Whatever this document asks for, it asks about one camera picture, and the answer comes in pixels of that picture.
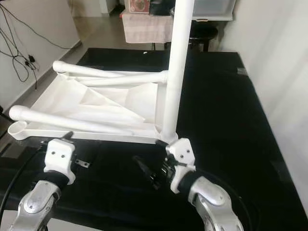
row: white joint connector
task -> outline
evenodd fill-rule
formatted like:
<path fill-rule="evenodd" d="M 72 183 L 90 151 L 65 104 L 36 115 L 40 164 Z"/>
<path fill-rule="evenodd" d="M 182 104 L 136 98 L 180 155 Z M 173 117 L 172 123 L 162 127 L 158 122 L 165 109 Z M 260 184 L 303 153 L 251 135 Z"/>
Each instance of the white joint connector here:
<path fill-rule="evenodd" d="M 69 178 L 68 184 L 75 181 L 75 175 L 71 170 L 72 155 L 75 146 L 63 140 L 54 139 L 49 141 L 45 156 L 44 172 L 57 171 Z"/>
<path fill-rule="evenodd" d="M 187 172 L 195 171 L 193 149 L 189 139 L 182 138 L 166 147 L 167 154 L 172 154 L 174 158 L 187 166 L 175 166 L 175 174 L 172 179 L 170 189 L 174 193 L 179 193 L 178 185 Z"/>

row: box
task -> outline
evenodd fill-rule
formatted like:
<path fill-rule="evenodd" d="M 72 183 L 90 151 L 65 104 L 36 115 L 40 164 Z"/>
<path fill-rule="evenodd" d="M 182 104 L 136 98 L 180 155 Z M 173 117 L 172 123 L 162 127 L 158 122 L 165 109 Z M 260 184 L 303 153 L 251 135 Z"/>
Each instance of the box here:
<path fill-rule="evenodd" d="M 236 0 L 195 0 L 193 20 L 232 21 Z"/>
<path fill-rule="evenodd" d="M 150 0 L 129 0 L 129 12 L 149 13 Z"/>

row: black stool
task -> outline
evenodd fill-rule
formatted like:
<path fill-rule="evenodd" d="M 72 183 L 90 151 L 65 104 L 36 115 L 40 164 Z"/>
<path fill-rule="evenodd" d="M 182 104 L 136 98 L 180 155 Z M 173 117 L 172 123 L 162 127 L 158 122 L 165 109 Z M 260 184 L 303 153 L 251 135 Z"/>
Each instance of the black stool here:
<path fill-rule="evenodd" d="M 218 34 L 216 26 L 210 22 L 192 21 L 191 34 L 189 37 L 190 47 L 203 44 L 203 52 L 208 52 L 208 45 L 211 39 Z"/>

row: table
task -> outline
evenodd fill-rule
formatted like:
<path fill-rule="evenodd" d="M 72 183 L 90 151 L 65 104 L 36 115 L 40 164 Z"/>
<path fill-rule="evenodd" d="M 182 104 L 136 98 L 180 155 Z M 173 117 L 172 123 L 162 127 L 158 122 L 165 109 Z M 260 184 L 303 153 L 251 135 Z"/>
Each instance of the table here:
<path fill-rule="evenodd" d="M 168 51 L 89 49 L 78 64 L 104 70 L 161 71 Z M 240 75 L 237 53 L 188 53 L 178 121 L 189 138 L 196 166 L 223 186 L 245 230 L 308 230 L 308 221 L 252 82 Z M 68 186 L 54 217 L 108 230 L 203 230 L 201 219 L 180 195 L 155 191 L 132 162 L 141 156 L 158 170 L 165 151 L 150 144 L 75 141 L 76 182 Z M 23 160 L 1 158 L 0 195 Z M 38 155 L 18 181 L 7 209 L 16 209 L 42 170 Z"/>

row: chair seat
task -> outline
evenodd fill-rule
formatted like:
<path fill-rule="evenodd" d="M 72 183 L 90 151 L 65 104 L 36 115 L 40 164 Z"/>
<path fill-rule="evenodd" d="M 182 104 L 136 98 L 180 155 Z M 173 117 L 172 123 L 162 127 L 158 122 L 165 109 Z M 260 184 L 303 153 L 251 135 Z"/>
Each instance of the chair seat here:
<path fill-rule="evenodd" d="M 218 34 L 218 30 L 215 26 L 208 24 L 207 22 L 192 22 L 190 42 L 203 43 L 215 38 Z"/>

